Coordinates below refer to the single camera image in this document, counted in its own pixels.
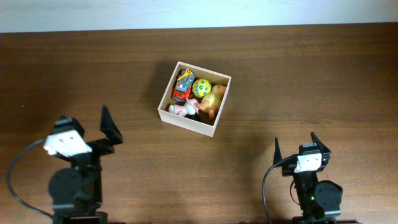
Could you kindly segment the yellow ball with blue letters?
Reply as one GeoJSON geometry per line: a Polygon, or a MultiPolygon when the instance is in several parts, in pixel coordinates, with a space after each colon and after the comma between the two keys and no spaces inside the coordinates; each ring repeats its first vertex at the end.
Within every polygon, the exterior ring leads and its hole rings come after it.
{"type": "Polygon", "coordinates": [[[211,91],[211,83],[203,78],[197,79],[192,85],[192,92],[198,98],[203,98],[211,91]]]}

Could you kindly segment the pink white toy duck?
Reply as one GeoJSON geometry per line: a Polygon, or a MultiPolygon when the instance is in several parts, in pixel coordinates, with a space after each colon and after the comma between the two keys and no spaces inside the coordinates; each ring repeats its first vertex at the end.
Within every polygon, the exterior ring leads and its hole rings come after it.
{"type": "Polygon", "coordinates": [[[198,104],[199,102],[196,99],[190,98],[186,100],[183,106],[170,105],[168,112],[178,116],[195,115],[198,114],[198,104]]]}

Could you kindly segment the red grey toy truck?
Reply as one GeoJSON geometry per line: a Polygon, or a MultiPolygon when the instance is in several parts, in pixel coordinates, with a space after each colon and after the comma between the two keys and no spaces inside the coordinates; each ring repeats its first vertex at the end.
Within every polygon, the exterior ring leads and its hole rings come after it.
{"type": "Polygon", "coordinates": [[[192,92],[192,85],[195,80],[195,74],[188,68],[179,72],[176,84],[173,88],[172,99],[178,102],[184,102],[192,92]]]}

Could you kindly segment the small black round lid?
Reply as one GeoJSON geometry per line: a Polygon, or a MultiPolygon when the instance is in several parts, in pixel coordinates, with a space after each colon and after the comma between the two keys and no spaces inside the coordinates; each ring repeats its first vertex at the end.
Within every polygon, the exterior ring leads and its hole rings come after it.
{"type": "Polygon", "coordinates": [[[188,119],[194,120],[194,121],[198,121],[198,122],[201,121],[200,116],[196,113],[195,114],[186,114],[185,117],[188,119]]]}

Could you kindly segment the pink cardboard box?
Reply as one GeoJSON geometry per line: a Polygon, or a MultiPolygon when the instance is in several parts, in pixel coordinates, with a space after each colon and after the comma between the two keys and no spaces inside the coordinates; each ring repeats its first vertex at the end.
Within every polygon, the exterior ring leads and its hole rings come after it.
{"type": "Polygon", "coordinates": [[[221,117],[221,112],[223,110],[224,104],[226,103],[226,98],[229,92],[229,86],[231,83],[231,77],[224,75],[222,73],[214,72],[205,68],[197,67],[195,65],[190,65],[184,62],[177,62],[173,73],[171,74],[169,83],[164,91],[162,100],[158,106],[158,112],[160,118],[163,122],[170,123],[181,128],[189,129],[191,131],[204,134],[206,136],[213,137],[215,129],[217,127],[218,121],[221,117]],[[169,113],[167,109],[175,101],[172,99],[172,87],[175,86],[177,81],[178,72],[181,69],[188,68],[192,71],[197,78],[204,78],[210,81],[211,84],[220,84],[226,87],[226,93],[221,101],[220,109],[215,114],[214,120],[211,120],[205,113],[200,113],[201,121],[194,121],[193,119],[184,118],[172,113],[169,113]]]}

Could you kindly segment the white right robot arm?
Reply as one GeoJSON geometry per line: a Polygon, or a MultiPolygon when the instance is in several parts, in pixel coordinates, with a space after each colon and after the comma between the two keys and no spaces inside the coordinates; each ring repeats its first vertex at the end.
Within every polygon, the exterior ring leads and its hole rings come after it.
{"type": "Polygon", "coordinates": [[[292,176],[302,215],[293,223],[336,223],[341,215],[343,188],[330,180],[319,181],[317,174],[329,163],[331,151],[310,133],[312,142],[299,146],[299,153],[282,158],[275,140],[273,164],[282,169],[284,177],[292,176]]]}

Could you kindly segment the yellow plush duck toy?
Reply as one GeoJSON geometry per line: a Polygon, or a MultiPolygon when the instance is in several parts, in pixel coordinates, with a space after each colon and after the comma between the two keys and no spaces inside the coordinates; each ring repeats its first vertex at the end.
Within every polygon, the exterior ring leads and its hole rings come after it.
{"type": "Polygon", "coordinates": [[[226,87],[223,85],[215,85],[212,87],[211,92],[204,96],[201,103],[198,104],[198,108],[208,113],[210,119],[214,119],[216,112],[221,106],[224,94],[226,93],[226,87]]]}

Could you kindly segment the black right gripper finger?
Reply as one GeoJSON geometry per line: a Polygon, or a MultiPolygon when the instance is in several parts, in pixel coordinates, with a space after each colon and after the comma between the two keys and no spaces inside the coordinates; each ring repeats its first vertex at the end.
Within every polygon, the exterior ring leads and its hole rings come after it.
{"type": "Polygon", "coordinates": [[[280,151],[280,146],[279,146],[279,140],[277,137],[274,139],[274,157],[273,157],[273,165],[276,167],[281,166],[281,161],[282,161],[282,154],[280,151]]]}
{"type": "Polygon", "coordinates": [[[314,132],[310,133],[313,143],[317,145],[322,155],[331,154],[331,151],[318,139],[317,135],[314,132]]]}

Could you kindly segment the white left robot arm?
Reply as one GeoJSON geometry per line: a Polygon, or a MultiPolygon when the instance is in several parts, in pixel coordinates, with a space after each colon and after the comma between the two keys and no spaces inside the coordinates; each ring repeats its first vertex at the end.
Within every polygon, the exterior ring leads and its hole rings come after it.
{"type": "Polygon", "coordinates": [[[99,130],[102,139],[86,142],[85,130],[75,118],[62,116],[45,139],[44,149],[51,156],[70,163],[51,177],[48,191],[53,200],[54,223],[107,223],[102,206],[101,157],[114,153],[123,143],[107,106],[102,107],[99,130]]]}

